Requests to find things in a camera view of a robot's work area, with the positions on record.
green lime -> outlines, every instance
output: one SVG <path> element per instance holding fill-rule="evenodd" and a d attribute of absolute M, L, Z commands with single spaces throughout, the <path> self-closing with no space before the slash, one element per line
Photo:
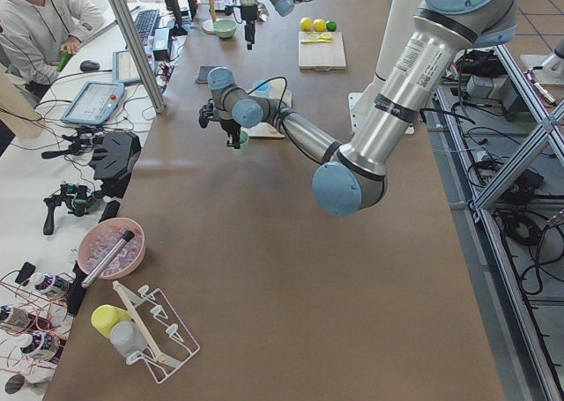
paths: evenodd
<path fill-rule="evenodd" d="M 332 33 L 337 31 L 337 22 L 328 20 L 325 25 L 327 26 L 327 31 L 331 31 Z"/>

white cutting board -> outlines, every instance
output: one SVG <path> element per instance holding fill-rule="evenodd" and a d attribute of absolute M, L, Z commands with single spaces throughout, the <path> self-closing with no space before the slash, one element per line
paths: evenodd
<path fill-rule="evenodd" d="M 331 33 L 333 42 L 301 43 L 307 40 L 311 33 L 298 34 L 298 65 L 300 69 L 314 69 L 317 71 L 333 71 L 346 69 L 345 46 L 343 34 Z"/>

black mouse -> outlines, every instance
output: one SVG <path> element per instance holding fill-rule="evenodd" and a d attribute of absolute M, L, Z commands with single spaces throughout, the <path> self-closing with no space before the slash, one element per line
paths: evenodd
<path fill-rule="evenodd" d="M 80 64 L 80 70 L 83 72 L 97 71 L 100 68 L 100 64 L 94 60 L 84 60 Z"/>

yellow lemon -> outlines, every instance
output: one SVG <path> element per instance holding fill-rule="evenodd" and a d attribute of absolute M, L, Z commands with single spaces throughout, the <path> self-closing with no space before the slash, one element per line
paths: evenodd
<path fill-rule="evenodd" d="M 323 19 L 316 19 L 314 20 L 314 29 L 318 32 L 321 33 L 323 31 L 325 31 L 325 28 L 327 27 L 327 24 L 325 23 L 325 21 Z"/>
<path fill-rule="evenodd" d="M 309 31 L 311 29 L 311 26 L 313 25 L 313 22 L 311 20 L 311 18 L 302 18 L 300 20 L 300 28 L 302 31 Z"/>

hoodie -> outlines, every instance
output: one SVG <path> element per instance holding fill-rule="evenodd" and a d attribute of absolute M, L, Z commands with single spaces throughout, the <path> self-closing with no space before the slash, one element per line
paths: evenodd
<path fill-rule="evenodd" d="M 0 0 L 0 44 L 23 79 L 50 85 L 58 76 L 61 46 L 69 36 L 82 41 L 103 21 L 88 0 L 45 0 L 43 6 Z"/>

